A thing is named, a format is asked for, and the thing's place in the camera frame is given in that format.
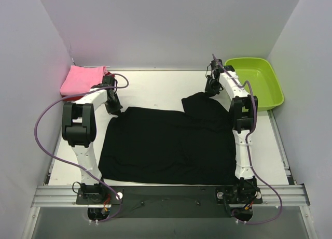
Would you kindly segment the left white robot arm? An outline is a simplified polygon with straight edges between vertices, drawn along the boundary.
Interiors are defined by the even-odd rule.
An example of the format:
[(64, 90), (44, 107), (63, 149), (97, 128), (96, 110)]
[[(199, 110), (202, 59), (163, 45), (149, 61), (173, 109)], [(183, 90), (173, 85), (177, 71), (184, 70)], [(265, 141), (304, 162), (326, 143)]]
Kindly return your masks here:
[(106, 199), (108, 190), (100, 183), (102, 174), (93, 148), (97, 133), (95, 111), (104, 105), (110, 115), (121, 113), (122, 105), (113, 90), (116, 86), (115, 75), (106, 75), (100, 84), (92, 87), (90, 94), (63, 105), (62, 137), (71, 146), (78, 164), (83, 167), (78, 196), (97, 204)]

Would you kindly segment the red t shirt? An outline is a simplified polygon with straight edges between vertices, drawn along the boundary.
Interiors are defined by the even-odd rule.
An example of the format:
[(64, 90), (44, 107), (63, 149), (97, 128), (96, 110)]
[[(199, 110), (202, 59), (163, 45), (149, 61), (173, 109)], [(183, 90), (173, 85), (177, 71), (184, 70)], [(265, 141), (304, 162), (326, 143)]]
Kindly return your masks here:
[[(107, 71), (107, 74), (106, 75), (114, 75), (110, 72)], [(102, 88), (102, 87), (105, 87), (106, 85), (103, 85), (102, 82), (98, 85), (95, 85), (95, 86), (92, 86), (91, 89), (88, 91), (88, 92), (91, 92), (92, 89), (98, 89), (98, 88)], [(76, 100), (79, 100), (80, 98), (84, 97), (85, 95), (88, 94), (88, 92), (85, 92), (85, 93), (81, 93), (81, 94), (74, 94), (74, 95), (68, 95), (68, 96), (62, 96), (62, 97), (65, 97), (67, 101), (76, 101)]]

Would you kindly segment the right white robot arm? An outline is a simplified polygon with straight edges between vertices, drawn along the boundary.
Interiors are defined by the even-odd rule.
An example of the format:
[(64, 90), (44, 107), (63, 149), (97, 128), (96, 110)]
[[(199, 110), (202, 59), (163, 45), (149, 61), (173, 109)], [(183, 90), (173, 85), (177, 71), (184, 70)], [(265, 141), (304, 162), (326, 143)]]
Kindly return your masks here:
[(257, 179), (252, 166), (252, 134), (256, 129), (258, 98), (249, 81), (240, 83), (235, 69), (224, 66), (221, 59), (213, 58), (205, 74), (205, 93), (209, 97), (225, 90), (230, 98), (230, 123), (236, 143), (235, 177), (238, 179), (238, 193), (257, 192)]

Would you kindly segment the black t shirt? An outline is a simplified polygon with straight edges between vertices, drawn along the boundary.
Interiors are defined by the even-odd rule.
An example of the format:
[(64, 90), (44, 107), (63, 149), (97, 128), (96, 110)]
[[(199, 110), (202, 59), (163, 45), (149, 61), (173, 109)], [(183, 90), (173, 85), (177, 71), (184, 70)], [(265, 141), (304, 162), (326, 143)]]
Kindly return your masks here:
[(203, 92), (182, 105), (182, 111), (129, 107), (112, 118), (99, 161), (102, 176), (148, 184), (234, 184), (229, 112)]

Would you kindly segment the pink t shirt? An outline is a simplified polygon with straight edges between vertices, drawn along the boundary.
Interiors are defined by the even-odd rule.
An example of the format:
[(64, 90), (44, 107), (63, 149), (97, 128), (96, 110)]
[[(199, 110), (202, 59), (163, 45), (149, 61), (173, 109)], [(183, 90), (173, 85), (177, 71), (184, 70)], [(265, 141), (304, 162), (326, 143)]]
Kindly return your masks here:
[(72, 65), (60, 87), (60, 94), (68, 96), (88, 92), (92, 86), (100, 84), (106, 74), (106, 66), (81, 67)]

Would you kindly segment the green plastic tray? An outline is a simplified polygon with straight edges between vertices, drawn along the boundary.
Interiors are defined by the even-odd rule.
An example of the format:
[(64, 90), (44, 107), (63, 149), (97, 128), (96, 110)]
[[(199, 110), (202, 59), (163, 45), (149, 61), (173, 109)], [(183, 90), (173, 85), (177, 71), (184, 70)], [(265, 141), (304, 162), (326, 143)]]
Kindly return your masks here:
[(226, 61), (236, 70), (241, 83), (250, 82), (258, 97), (258, 111), (274, 109), (283, 104), (284, 94), (271, 64), (262, 58), (242, 57)]

